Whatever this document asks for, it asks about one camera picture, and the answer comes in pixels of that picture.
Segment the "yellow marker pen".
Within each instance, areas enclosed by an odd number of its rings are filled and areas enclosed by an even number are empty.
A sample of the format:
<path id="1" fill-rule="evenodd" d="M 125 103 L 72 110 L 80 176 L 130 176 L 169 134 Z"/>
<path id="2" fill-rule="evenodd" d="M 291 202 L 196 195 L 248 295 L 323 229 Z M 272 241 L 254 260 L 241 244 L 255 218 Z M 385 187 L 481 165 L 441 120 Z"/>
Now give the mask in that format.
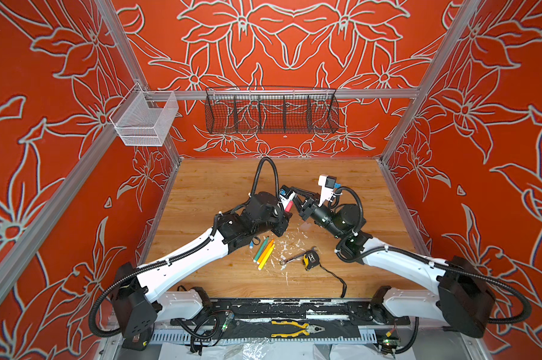
<path id="1" fill-rule="evenodd" d="M 271 248 L 271 251 L 265 256 L 265 258 L 263 259 L 263 262 L 257 267 L 257 269 L 259 271 L 261 271 L 263 269 L 263 267 L 266 265 L 269 258 L 271 257 L 272 252 L 274 251 L 274 249 L 275 249 L 275 246 L 273 245 L 272 248 Z"/>

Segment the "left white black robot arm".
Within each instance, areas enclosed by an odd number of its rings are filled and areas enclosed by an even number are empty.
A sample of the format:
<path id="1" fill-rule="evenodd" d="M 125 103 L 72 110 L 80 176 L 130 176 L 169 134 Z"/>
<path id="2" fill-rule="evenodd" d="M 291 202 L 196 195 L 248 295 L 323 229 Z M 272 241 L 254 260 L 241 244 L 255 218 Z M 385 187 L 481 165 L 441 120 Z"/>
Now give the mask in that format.
<path id="1" fill-rule="evenodd" d="M 154 262 L 133 267 L 126 263 L 113 283 L 95 300 L 88 315 L 98 338 L 125 339 L 146 332 L 163 319 L 190 320 L 206 308 L 208 296 L 199 289 L 169 300 L 167 291 L 202 267 L 249 245 L 259 235 L 282 236 L 290 222 L 281 193 L 278 169 L 269 157 L 260 159 L 249 198 L 215 214 L 211 226 L 196 239 Z"/>

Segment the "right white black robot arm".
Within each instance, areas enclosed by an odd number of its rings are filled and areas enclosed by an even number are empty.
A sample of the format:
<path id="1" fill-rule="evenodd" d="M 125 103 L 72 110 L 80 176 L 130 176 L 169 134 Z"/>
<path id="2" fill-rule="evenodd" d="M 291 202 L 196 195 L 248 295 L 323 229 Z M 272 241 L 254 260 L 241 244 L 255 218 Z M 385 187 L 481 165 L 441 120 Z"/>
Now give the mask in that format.
<path id="1" fill-rule="evenodd" d="M 532 306 L 524 294 L 483 275 L 459 256 L 451 260 L 423 256 L 363 232 L 362 203 L 358 194 L 348 187 L 318 194 L 284 186 L 279 196 L 287 210 L 296 209 L 301 219 L 312 219 L 338 240 L 335 255 L 342 262 L 383 269 L 423 288 L 411 291 L 382 286 L 371 301 L 374 317 L 380 323 L 388 317 L 419 317 L 441 321 L 471 338 L 482 338 L 490 324 L 522 323 L 532 314 Z M 496 302 L 493 287 L 517 298 L 521 312 L 493 317 Z"/>

